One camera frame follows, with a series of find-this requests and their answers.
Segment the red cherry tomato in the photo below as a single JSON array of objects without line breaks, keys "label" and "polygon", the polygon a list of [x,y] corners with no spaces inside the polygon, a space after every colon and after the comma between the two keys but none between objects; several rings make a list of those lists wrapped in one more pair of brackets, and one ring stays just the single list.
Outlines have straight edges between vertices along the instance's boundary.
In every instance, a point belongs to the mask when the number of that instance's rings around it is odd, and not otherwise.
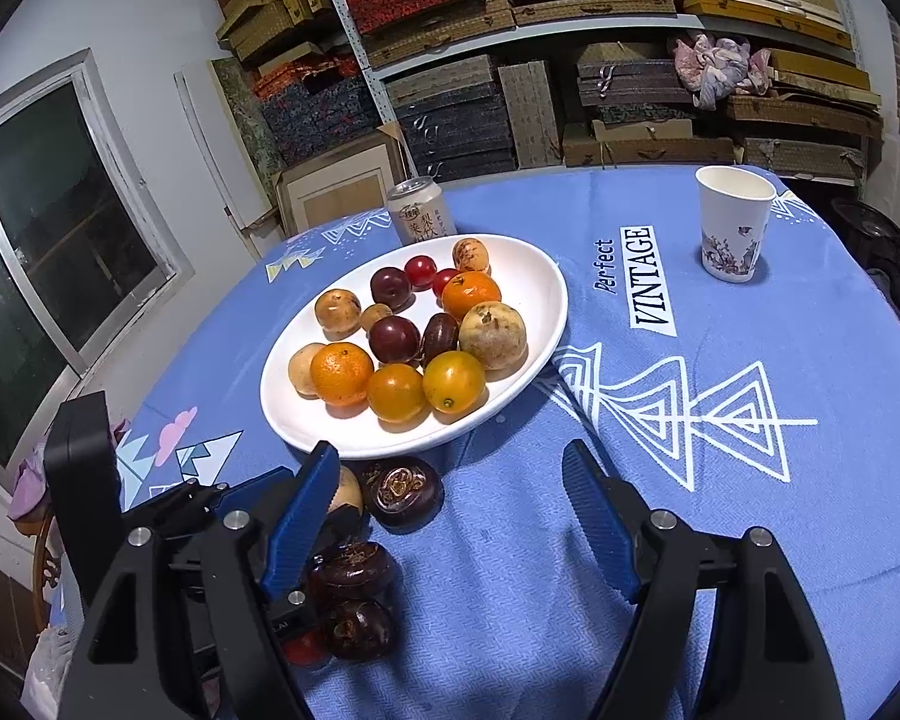
[{"label": "red cherry tomato", "polygon": [[302,637],[283,642],[283,655],[288,664],[294,666],[313,666],[327,659],[327,651],[323,646],[319,631],[308,631]]},{"label": "red cherry tomato", "polygon": [[434,274],[437,272],[437,263],[430,257],[422,254],[419,257],[413,257],[405,266],[403,271],[410,279],[410,284],[415,290],[429,290],[434,280]]},{"label": "red cherry tomato", "polygon": [[437,300],[440,300],[440,296],[443,295],[443,288],[450,283],[450,279],[459,275],[460,271],[457,271],[454,268],[444,268],[434,276],[433,290],[434,295],[437,295]]}]

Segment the window frame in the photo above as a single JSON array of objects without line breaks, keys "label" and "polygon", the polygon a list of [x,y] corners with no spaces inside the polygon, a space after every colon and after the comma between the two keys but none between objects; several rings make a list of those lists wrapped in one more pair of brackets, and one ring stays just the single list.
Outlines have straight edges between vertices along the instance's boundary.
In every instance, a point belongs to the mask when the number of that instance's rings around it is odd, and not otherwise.
[{"label": "window frame", "polygon": [[82,348],[77,349],[63,334],[29,282],[0,221],[0,255],[7,272],[31,314],[67,362],[26,425],[7,465],[0,464],[0,486],[7,491],[12,489],[17,467],[50,427],[59,405],[93,372],[96,363],[106,354],[111,343],[120,337],[122,330],[132,324],[148,304],[156,303],[151,298],[163,295],[168,290],[175,292],[194,272],[183,250],[170,234],[170,228],[149,193],[146,181],[133,162],[127,142],[107,102],[103,81],[91,50],[82,50],[60,59],[2,93],[0,125],[31,103],[68,83],[74,87],[84,124],[103,162],[107,177],[146,248],[154,257],[155,267],[137,287],[125,295]]}]

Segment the pink cloud print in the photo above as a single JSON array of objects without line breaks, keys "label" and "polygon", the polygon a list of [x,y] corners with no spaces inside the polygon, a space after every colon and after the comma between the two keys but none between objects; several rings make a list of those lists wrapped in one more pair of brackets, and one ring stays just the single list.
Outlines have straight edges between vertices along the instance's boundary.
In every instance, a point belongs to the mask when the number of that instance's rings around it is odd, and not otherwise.
[{"label": "pink cloud print", "polygon": [[163,466],[167,461],[170,453],[175,450],[176,445],[178,445],[180,439],[183,438],[184,431],[190,427],[190,423],[194,421],[195,416],[197,416],[196,406],[187,412],[180,412],[173,422],[169,425],[165,425],[163,430],[160,431],[160,448],[156,450],[156,458],[154,459],[154,464],[156,466]]}]

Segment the metal screw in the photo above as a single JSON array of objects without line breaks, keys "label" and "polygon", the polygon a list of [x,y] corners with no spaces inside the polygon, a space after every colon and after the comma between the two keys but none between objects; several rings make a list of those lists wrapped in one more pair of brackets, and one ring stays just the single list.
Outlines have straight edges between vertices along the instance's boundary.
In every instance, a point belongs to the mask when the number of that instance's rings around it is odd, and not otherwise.
[{"label": "metal screw", "polygon": [[657,509],[650,513],[650,523],[653,527],[660,528],[661,531],[672,531],[677,527],[677,516],[673,512],[668,512],[667,509]]},{"label": "metal screw", "polygon": [[134,528],[127,536],[127,543],[131,547],[142,547],[152,536],[149,528]]},{"label": "metal screw", "polygon": [[250,523],[250,515],[240,509],[234,509],[223,517],[223,527],[231,531],[240,531]]},{"label": "metal screw", "polygon": [[758,547],[769,547],[773,544],[773,533],[766,528],[754,528],[751,531],[751,541]]}]

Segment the white wall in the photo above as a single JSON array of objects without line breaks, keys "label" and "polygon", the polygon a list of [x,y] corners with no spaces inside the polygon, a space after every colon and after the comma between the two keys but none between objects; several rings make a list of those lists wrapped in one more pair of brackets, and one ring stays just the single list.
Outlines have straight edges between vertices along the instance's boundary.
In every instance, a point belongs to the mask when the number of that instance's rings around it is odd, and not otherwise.
[{"label": "white wall", "polygon": [[[213,0],[24,0],[0,34],[0,93],[79,50],[92,50],[137,167],[194,274],[146,311],[87,381],[106,389],[113,418],[132,416],[197,324],[253,260],[223,213],[190,132],[173,73],[225,56]],[[29,586],[29,541],[2,515],[0,569]]]},{"label": "white wall", "polygon": [[858,52],[874,92],[883,97],[884,142],[880,164],[866,182],[864,200],[900,227],[900,133],[896,66],[887,6],[881,0],[847,0],[856,22]]}]

